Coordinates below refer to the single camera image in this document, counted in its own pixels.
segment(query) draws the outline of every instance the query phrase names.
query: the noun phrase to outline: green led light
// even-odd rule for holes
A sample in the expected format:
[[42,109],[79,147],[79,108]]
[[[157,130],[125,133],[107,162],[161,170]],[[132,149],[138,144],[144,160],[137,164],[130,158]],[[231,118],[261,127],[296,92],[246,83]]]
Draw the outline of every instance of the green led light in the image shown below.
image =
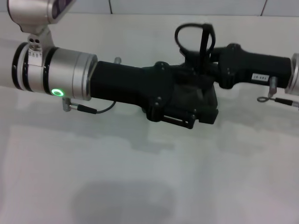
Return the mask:
[[52,93],[53,93],[53,95],[58,96],[58,97],[63,97],[64,96],[64,92],[62,92],[59,89],[53,89]]

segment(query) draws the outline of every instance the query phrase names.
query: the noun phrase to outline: black handle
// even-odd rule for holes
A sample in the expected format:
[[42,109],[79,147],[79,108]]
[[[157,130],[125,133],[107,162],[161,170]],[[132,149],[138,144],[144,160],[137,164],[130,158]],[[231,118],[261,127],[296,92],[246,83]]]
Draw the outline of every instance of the black handle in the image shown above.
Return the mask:
[[98,62],[91,78],[91,97],[140,106],[155,122],[163,118],[173,89],[171,68],[164,62],[147,68]]
[[216,81],[224,89],[241,82],[269,86],[270,77],[277,77],[278,87],[286,88],[292,75],[290,58],[249,53],[238,44],[215,49],[211,60],[218,60]]

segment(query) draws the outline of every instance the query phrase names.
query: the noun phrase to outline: small white label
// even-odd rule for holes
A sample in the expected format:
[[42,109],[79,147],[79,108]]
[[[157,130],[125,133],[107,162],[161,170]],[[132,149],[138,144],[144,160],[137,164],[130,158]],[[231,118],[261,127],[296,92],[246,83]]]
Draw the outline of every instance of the small white label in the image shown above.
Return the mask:
[[262,82],[267,82],[269,80],[269,76],[267,75],[260,75],[260,74],[252,74],[252,79],[251,80],[256,80],[256,81],[262,81]]

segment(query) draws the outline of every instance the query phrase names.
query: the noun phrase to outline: white table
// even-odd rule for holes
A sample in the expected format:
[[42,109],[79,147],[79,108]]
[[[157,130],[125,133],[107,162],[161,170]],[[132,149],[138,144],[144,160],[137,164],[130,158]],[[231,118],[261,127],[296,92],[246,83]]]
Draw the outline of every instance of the white table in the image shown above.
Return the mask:
[[[213,23],[217,46],[299,52],[299,18],[69,14],[51,29],[57,46],[142,67],[181,63],[174,31],[188,21]],[[0,28],[26,40],[5,13]],[[65,113],[59,98],[0,88],[0,223],[297,224],[299,112],[259,104],[265,87],[216,91],[215,125],[188,130],[133,105]]]

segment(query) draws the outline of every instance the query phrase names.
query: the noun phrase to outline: wire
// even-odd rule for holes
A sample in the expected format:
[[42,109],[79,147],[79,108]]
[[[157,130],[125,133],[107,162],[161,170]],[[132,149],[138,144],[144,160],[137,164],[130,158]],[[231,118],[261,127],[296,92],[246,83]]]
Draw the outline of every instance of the wire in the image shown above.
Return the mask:
[[260,103],[266,103],[266,102],[268,102],[269,100],[273,100],[273,101],[275,101],[274,98],[270,98],[270,97],[258,97],[258,98],[257,98],[257,101],[260,102]]
[[205,31],[209,32],[209,35],[212,38],[212,44],[210,46],[210,49],[206,51],[206,54],[209,55],[212,52],[212,50],[214,49],[214,46],[215,46],[215,43],[216,43],[215,31],[214,31],[213,27],[210,24],[199,24],[199,23],[186,23],[186,24],[183,24],[183,25],[179,26],[176,29],[176,32],[174,34],[174,39],[175,39],[175,42],[177,43],[177,45],[179,46],[179,48],[181,50],[183,50],[184,52],[189,52],[189,51],[186,48],[184,48],[182,46],[182,44],[180,43],[180,41],[178,40],[178,34],[182,29],[184,29],[186,27],[201,28],[203,30],[203,32],[205,32]]
[[110,110],[115,106],[115,104],[116,104],[116,101],[114,101],[114,102],[111,104],[111,106],[108,107],[107,109],[102,110],[102,111],[97,111],[97,114],[105,113],[105,112],[107,112],[107,111],[110,111]]

